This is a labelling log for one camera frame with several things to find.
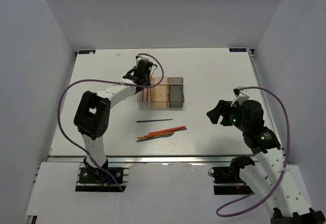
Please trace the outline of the red-orange fork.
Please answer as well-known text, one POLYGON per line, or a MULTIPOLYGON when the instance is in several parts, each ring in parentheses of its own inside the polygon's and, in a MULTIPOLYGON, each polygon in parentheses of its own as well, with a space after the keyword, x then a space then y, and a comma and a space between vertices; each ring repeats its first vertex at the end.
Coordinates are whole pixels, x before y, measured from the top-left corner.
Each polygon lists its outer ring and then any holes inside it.
POLYGON ((146 104, 149 105, 150 103, 151 103, 151 89, 147 89, 146 104))

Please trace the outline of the red-orange knife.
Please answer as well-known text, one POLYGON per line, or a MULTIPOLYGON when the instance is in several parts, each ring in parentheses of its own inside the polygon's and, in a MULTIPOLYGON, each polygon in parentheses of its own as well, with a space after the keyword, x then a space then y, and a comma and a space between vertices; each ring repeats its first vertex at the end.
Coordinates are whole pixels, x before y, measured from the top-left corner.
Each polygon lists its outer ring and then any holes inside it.
POLYGON ((170 135, 174 134, 174 132, 166 132, 166 133, 161 133, 161 134, 149 134, 144 136, 144 138, 153 138, 153 137, 158 137, 158 136, 165 136, 165 135, 170 135))

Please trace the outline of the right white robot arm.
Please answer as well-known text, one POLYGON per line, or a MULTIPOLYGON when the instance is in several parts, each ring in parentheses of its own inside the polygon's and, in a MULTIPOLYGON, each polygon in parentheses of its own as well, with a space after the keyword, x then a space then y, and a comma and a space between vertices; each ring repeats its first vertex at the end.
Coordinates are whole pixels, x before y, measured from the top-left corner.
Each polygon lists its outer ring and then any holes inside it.
POLYGON ((242 132, 245 144, 266 174, 260 174, 250 157, 241 156, 231 161, 231 179, 245 182, 262 198, 271 223, 325 223, 323 212, 313 209, 284 166, 286 160, 281 145, 274 132, 264 125, 263 114, 261 104, 255 100, 241 104, 220 100, 207 112, 212 124, 235 126, 242 132))

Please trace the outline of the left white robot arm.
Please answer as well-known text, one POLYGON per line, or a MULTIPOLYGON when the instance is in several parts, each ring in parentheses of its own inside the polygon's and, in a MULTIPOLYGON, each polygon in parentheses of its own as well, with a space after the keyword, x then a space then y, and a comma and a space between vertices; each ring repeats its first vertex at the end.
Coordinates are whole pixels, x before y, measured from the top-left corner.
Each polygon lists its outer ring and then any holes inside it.
POLYGON ((90 177, 97 183, 107 179, 108 161, 104 152, 103 135, 108 128, 110 110, 119 102, 151 85, 152 67, 151 61, 137 57, 135 67, 128 71, 118 84, 98 92, 86 91, 81 98, 73 122, 89 153, 84 164, 90 171, 90 177))

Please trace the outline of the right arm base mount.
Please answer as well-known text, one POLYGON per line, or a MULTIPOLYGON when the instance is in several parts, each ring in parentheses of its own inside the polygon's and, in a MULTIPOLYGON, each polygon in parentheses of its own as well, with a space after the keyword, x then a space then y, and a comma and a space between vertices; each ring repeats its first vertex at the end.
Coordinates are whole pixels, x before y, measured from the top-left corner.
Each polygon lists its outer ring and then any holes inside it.
POLYGON ((233 158, 229 166, 211 167, 208 175, 213 177, 214 195, 247 195, 252 194, 250 187, 240 176, 240 170, 245 166, 255 165, 250 156, 233 158))

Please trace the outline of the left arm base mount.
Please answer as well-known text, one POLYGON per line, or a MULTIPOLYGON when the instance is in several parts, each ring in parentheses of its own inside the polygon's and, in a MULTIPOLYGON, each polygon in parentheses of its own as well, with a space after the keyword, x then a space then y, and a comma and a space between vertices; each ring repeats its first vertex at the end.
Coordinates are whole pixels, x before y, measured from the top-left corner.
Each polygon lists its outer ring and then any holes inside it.
POLYGON ((123 190, 119 188, 113 178, 107 173, 98 176, 81 164, 77 175, 75 191, 122 193, 128 182, 129 167, 109 167, 108 171, 115 177, 123 190))

